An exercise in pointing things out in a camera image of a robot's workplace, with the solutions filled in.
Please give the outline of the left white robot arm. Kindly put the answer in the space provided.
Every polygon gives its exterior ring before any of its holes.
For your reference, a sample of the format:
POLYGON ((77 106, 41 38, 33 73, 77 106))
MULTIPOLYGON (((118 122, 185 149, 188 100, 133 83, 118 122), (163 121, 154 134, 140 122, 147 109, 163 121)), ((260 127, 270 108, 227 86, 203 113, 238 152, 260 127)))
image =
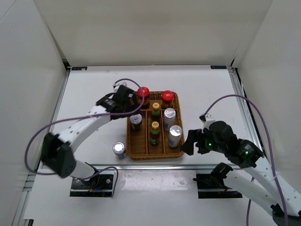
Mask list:
POLYGON ((98 185, 99 177, 86 163, 75 160, 77 148, 101 126, 112 120, 138 114, 137 92, 125 85, 115 86, 113 93, 99 99, 84 118, 78 119, 69 128, 44 137, 41 160, 61 178, 82 178, 87 188, 98 185))

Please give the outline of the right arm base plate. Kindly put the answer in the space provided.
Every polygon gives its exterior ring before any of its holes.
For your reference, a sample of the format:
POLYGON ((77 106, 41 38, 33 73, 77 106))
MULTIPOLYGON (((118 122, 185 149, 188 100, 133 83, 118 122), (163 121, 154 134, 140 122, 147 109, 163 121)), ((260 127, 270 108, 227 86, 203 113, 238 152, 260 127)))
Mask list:
POLYGON ((214 182, 211 174, 196 174, 193 181, 197 183, 199 199, 235 199, 242 198, 242 194, 224 184, 214 182))

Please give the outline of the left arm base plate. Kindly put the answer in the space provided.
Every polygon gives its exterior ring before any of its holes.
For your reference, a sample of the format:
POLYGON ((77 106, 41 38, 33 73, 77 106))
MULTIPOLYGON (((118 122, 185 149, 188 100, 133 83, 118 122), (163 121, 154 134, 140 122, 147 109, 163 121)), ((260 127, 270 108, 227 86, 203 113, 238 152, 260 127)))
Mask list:
POLYGON ((101 197, 109 198, 113 195, 116 172, 108 170, 101 172, 92 180, 72 179, 70 197, 101 197))

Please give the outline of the red-lid sauce jar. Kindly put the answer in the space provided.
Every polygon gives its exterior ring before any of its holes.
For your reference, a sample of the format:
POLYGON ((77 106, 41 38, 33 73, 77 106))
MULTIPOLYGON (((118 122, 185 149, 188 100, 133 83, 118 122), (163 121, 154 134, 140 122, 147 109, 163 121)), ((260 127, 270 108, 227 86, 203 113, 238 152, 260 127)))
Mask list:
POLYGON ((162 109, 172 108, 174 101, 174 93, 170 90, 165 90, 162 93, 162 109))
POLYGON ((142 109, 148 109, 150 106, 149 96, 150 91, 147 87, 141 87, 137 90, 139 103, 143 103, 142 109))

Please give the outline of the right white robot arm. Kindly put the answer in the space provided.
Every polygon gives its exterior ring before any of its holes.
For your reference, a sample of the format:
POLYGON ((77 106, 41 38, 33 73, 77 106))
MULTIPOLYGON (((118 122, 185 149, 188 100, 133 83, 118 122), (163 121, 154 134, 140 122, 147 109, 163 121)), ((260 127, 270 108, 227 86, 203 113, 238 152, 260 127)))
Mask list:
POLYGON ((257 180, 257 184, 241 176, 237 170, 221 162, 211 172, 216 188, 232 188, 262 207, 278 226, 301 224, 301 195, 279 174, 263 152, 251 141, 238 139, 231 126, 223 121, 205 123, 203 129, 189 130, 181 150, 188 155, 215 151, 257 180))

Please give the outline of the silver-lid white can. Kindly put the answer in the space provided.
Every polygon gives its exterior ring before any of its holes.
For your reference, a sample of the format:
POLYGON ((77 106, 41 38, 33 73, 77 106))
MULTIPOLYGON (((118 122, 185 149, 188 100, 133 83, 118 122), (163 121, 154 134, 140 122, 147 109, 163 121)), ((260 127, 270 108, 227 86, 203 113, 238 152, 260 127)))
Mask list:
POLYGON ((169 129, 168 146, 176 148, 181 140, 182 128, 178 125, 173 125, 169 129))
POLYGON ((176 111, 173 108, 167 108, 163 114, 163 126, 164 131, 169 131, 170 128, 174 125, 176 118, 176 111))

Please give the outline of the yellow-cap sauce bottle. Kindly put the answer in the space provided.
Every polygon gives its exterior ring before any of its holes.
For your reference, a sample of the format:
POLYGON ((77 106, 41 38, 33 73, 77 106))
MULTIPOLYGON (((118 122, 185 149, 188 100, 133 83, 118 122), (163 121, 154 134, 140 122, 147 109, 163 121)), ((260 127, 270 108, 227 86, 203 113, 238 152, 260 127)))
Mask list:
POLYGON ((160 138, 159 123, 154 121, 153 123, 151 123, 150 138, 149 138, 150 144, 158 145, 159 138, 160 138))
POLYGON ((152 104, 152 111, 151 111, 150 120, 151 120, 151 123, 153 123, 154 121, 160 122, 160 119, 161 119, 160 104, 155 102, 155 103, 152 104))

